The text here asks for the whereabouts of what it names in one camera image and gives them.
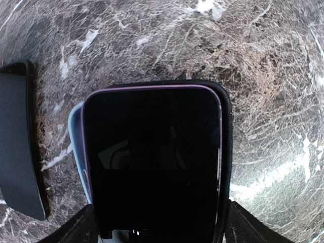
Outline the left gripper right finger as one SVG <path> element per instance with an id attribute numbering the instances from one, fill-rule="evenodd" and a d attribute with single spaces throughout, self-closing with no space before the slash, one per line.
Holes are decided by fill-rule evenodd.
<path id="1" fill-rule="evenodd" d="M 271 230 L 235 201 L 229 202 L 226 242 L 293 243 Z"/>

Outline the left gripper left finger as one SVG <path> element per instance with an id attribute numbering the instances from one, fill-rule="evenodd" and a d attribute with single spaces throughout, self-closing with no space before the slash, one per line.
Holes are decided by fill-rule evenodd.
<path id="1" fill-rule="evenodd" d="M 98 242 L 98 236 L 94 207 L 88 204 L 39 243 L 94 243 Z"/>

